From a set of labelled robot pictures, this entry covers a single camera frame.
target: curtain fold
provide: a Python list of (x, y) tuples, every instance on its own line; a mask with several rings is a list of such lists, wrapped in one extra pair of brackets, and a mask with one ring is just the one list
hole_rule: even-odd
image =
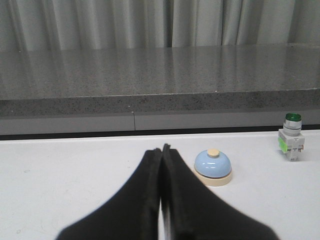
[(320, 1), (0, 1), (0, 52), (276, 43), (320, 43)]

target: white table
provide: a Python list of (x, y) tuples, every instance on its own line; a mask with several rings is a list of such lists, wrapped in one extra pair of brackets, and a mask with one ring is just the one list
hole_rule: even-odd
[(233, 178), (213, 192), (282, 240), (319, 240), (320, 130), (302, 134), (297, 162), (279, 150), (277, 132), (0, 141), (0, 239), (53, 240), (112, 197), (145, 150), (168, 143), (190, 168), (199, 152), (220, 149)]

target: granite countertop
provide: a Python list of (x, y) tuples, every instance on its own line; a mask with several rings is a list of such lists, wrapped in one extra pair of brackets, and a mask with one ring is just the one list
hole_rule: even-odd
[(320, 107), (320, 45), (0, 53), (0, 117)]

